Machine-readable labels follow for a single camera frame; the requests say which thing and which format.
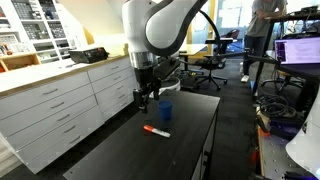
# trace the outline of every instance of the black tabletop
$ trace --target black tabletop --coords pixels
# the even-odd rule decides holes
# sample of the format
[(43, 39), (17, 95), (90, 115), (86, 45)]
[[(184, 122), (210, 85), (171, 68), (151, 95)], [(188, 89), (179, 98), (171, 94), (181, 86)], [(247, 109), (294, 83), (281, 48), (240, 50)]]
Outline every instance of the black tabletop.
[[(160, 100), (173, 102), (172, 119), (161, 121), (157, 101), (148, 114), (138, 112), (64, 176), (67, 179), (190, 179), (196, 167), (220, 98), (166, 90)], [(165, 138), (143, 130), (151, 125), (167, 131)]]
[(309, 81), (320, 81), (319, 64), (282, 64), (279, 70), (287, 72), (292, 76), (298, 76)]

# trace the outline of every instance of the jeans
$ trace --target jeans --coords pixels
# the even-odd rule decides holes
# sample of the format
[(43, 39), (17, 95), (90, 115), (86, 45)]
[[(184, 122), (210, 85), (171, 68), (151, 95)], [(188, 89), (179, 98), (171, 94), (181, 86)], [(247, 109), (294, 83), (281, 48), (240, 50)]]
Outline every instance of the jeans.
[[(249, 48), (250, 55), (261, 57), (263, 55), (265, 41), (266, 37), (252, 37), (246, 35), (244, 38), (244, 46), (245, 48)], [(252, 63), (254, 63), (254, 61), (243, 61), (244, 75), (249, 75), (249, 67)]]

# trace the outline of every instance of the blue cup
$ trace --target blue cup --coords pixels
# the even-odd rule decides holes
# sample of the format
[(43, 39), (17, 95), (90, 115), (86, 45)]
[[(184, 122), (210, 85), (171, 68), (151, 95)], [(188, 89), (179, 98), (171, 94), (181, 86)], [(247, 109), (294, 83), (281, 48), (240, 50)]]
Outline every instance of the blue cup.
[(158, 102), (159, 116), (162, 120), (170, 120), (172, 114), (172, 102), (162, 100)]

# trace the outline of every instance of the marker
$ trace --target marker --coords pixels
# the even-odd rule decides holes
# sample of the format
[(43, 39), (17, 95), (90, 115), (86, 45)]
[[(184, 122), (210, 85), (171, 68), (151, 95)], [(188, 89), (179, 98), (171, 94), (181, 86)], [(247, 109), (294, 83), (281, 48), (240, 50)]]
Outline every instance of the marker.
[(169, 133), (161, 131), (161, 130), (156, 129), (156, 128), (154, 128), (152, 126), (149, 126), (149, 125), (143, 126), (143, 129), (145, 129), (147, 131), (150, 131), (150, 132), (153, 132), (153, 133), (158, 134), (158, 135), (163, 136), (163, 137), (167, 137), (167, 138), (170, 137)]

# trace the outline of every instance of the monitor screen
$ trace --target monitor screen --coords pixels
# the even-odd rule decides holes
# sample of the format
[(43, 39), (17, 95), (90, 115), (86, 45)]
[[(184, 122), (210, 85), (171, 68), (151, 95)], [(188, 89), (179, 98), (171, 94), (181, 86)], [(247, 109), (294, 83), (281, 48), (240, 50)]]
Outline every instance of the monitor screen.
[(320, 37), (275, 40), (275, 58), (281, 64), (320, 63)]

